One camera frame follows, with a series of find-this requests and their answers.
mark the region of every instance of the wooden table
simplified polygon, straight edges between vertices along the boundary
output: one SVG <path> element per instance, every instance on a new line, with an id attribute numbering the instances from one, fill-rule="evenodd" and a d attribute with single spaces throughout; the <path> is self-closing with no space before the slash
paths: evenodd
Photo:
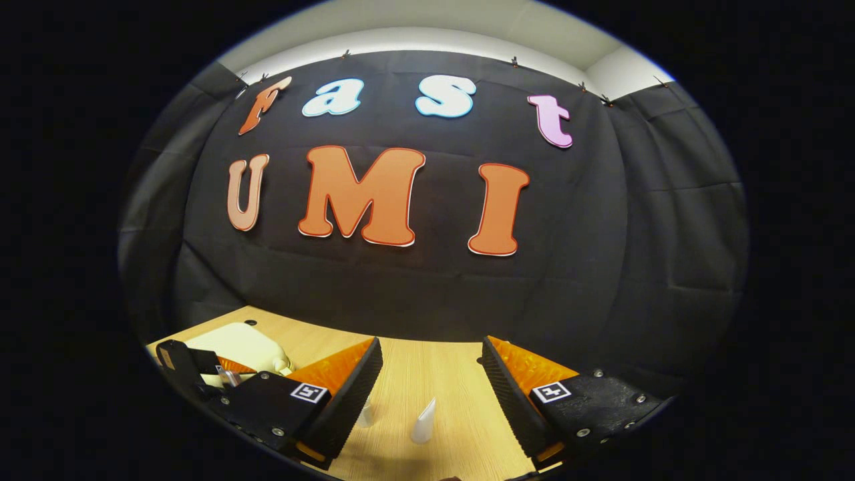
<path id="1" fill-rule="evenodd" d="M 187 341 L 225 324 L 254 319 L 256 329 L 278 342 L 297 368 L 327 357 L 370 336 L 333 330 L 243 307 L 151 343 Z M 534 470 L 510 430 L 475 360 L 479 342 L 407 341 L 380 337 L 383 368 L 371 391 L 374 424 L 354 426 L 328 473 L 336 478 L 462 481 L 516 478 Z M 436 397 L 433 437 L 415 444 L 416 418 Z"/>

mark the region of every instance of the black fabric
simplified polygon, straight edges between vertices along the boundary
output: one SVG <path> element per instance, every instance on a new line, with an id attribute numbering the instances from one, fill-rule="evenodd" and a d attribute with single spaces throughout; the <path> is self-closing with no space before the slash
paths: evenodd
<path id="1" fill-rule="evenodd" d="M 169 279 L 181 246 L 190 180 L 211 128 L 244 86 L 218 62 L 210 64 L 163 110 L 128 170 L 119 219 L 119 272 L 131 325 L 146 342 L 174 331 Z M 196 285 L 202 280 L 198 277 Z M 227 293 L 215 293 L 220 304 L 243 305 Z M 213 313 L 209 307 L 203 312 Z"/>
<path id="2" fill-rule="evenodd" d="M 456 119 L 419 114 L 418 84 L 432 74 L 471 79 L 474 108 Z M 289 75 L 258 126 L 238 136 L 255 96 Z M 365 82 L 356 110 L 302 115 L 318 87 L 350 77 Z M 542 138 L 528 95 L 552 95 L 569 111 L 563 128 L 573 146 Z M 250 86 L 207 132 L 185 192 L 183 231 L 170 224 L 181 233 L 177 259 L 150 266 L 174 275 L 168 329 L 249 304 L 373 336 L 491 334 L 574 369 L 603 367 L 659 397 L 674 394 L 739 299 L 747 256 L 741 185 L 710 121 L 676 83 L 614 105 L 548 74 L 432 51 L 334 58 Z M 298 232 L 312 173 L 306 153 L 320 145 L 345 147 L 359 178 L 388 147 L 426 155 L 410 202 L 413 246 L 363 240 L 369 216 L 350 239 L 337 225 L 324 239 Z M 270 164 L 258 222 L 238 231 L 226 210 L 228 166 L 261 153 Z M 531 179 L 516 214 L 519 250 L 506 258 L 467 248 L 481 218 L 483 163 Z M 156 176 L 186 185 L 164 174 Z"/>

